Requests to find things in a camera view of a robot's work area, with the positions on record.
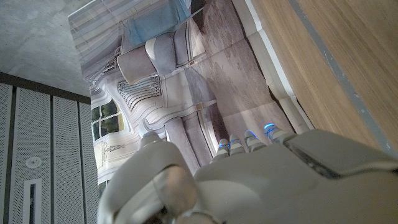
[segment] robotic hand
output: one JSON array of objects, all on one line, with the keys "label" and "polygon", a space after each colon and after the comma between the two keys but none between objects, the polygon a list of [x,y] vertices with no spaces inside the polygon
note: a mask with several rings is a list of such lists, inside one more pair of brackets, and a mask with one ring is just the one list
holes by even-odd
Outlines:
[{"label": "robotic hand", "polygon": [[398,223],[398,161],[320,130],[264,126],[222,139],[194,176],[177,147],[149,132],[115,173],[98,223]]}]

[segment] window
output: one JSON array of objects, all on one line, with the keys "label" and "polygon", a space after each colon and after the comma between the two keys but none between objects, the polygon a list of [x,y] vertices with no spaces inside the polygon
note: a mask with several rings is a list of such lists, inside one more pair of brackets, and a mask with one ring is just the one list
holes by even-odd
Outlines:
[{"label": "window", "polygon": [[103,193],[104,190],[105,190],[105,187],[106,187],[106,182],[102,182],[102,183],[100,183],[99,186],[98,186],[98,193],[99,193],[99,197],[100,197],[100,198],[101,198],[101,196],[102,196],[102,193]]},{"label": "window", "polygon": [[91,110],[91,125],[94,141],[109,134],[124,130],[123,116],[117,104],[109,103]]}]

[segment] perforated panel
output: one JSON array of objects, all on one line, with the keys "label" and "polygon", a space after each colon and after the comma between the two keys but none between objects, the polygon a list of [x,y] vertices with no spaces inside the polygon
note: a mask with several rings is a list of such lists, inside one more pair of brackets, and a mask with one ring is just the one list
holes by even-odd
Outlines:
[{"label": "perforated panel", "polygon": [[[50,96],[17,89],[9,223],[22,223],[24,181],[42,179],[42,223],[50,223]],[[25,161],[37,156],[40,167]]]},{"label": "perforated panel", "polygon": [[53,98],[55,223],[84,223],[77,102]]},{"label": "perforated panel", "polygon": [[0,83],[0,208],[4,208],[12,86]]},{"label": "perforated panel", "polygon": [[95,164],[93,138],[91,136],[90,105],[79,103],[81,146],[83,151],[83,175],[85,180],[87,224],[95,224],[98,207],[97,169]]}]

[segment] concrete ceiling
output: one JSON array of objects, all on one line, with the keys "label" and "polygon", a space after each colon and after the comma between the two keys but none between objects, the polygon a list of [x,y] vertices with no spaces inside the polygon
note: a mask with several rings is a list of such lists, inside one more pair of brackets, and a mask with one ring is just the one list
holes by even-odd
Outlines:
[{"label": "concrete ceiling", "polygon": [[90,0],[0,2],[0,72],[90,96],[68,15]]}]

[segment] gray wall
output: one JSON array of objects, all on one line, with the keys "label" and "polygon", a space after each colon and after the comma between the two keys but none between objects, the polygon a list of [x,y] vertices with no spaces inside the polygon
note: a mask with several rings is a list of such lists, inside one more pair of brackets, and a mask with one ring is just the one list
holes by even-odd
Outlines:
[{"label": "gray wall", "polygon": [[90,105],[0,83],[3,223],[95,223],[96,181]]}]

